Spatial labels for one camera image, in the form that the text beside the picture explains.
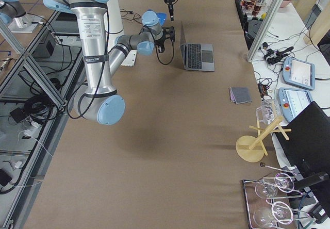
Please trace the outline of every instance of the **label on robot arm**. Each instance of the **label on robot arm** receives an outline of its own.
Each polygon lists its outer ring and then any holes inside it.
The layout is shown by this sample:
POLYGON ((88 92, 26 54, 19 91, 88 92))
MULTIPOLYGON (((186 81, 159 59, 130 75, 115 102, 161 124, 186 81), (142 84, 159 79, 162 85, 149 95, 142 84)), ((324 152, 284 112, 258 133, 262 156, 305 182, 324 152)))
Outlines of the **label on robot arm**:
POLYGON ((102 26, 100 19, 78 19, 81 39, 102 38, 102 26))

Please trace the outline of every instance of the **power adapter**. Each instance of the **power adapter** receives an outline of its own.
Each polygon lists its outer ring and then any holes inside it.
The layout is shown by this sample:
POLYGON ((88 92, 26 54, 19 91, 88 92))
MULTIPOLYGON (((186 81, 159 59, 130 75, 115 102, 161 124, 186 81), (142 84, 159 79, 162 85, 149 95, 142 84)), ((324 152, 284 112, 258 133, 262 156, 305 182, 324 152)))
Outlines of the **power adapter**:
POLYGON ((0 185, 5 187, 10 181, 12 177, 7 174, 3 169, 0 169, 0 185))
POLYGON ((16 108, 13 111, 11 111, 9 114, 16 123, 20 123, 27 117, 27 115, 24 113, 24 110, 22 110, 21 108, 16 108))
POLYGON ((31 126, 23 131, 23 134, 27 137, 33 137, 33 134, 37 131, 40 127, 40 124, 37 122, 31 122, 31 126))
POLYGON ((268 96, 268 86, 262 84, 262 83, 258 83, 258 89, 259 89, 259 93, 261 98, 263 98, 264 96, 268 96))

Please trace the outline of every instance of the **laptop keyboard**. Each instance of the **laptop keyboard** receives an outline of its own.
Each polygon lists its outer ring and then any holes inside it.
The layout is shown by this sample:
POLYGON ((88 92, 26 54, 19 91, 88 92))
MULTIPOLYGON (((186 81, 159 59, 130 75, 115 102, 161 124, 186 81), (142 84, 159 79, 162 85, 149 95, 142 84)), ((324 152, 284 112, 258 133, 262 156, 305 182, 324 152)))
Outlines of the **laptop keyboard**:
POLYGON ((200 44, 188 44, 188 68, 202 69, 202 51, 200 44))

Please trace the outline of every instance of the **plug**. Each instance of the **plug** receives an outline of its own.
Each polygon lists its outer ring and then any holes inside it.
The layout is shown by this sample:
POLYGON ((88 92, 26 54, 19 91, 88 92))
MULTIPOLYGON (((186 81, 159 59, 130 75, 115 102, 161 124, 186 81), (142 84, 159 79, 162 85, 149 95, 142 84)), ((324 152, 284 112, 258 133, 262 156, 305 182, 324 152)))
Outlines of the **plug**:
POLYGON ((23 131, 23 134, 27 137, 33 137, 33 134, 37 131, 40 127, 40 124, 37 122, 31 122, 31 126, 23 131))
POLYGON ((19 167, 21 167, 22 164, 23 164, 23 161, 21 161, 21 160, 18 160, 17 162, 14 162, 15 169, 18 169, 19 167))
POLYGON ((262 44, 262 47, 263 47, 264 50, 266 50, 266 49, 268 48, 268 43, 267 43, 267 42, 264 42, 264 43, 262 44))

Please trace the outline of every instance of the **wooden base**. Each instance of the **wooden base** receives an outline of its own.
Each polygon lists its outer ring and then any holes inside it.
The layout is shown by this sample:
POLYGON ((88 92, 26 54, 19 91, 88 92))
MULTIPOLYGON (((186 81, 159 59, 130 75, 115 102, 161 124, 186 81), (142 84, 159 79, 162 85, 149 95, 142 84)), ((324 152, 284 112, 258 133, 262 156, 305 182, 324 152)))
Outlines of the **wooden base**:
POLYGON ((255 163, 262 160, 264 152, 260 144, 257 144, 252 150, 249 149, 249 146, 255 142, 256 139, 257 138, 253 136, 244 135, 236 141, 236 151, 245 161, 255 163))

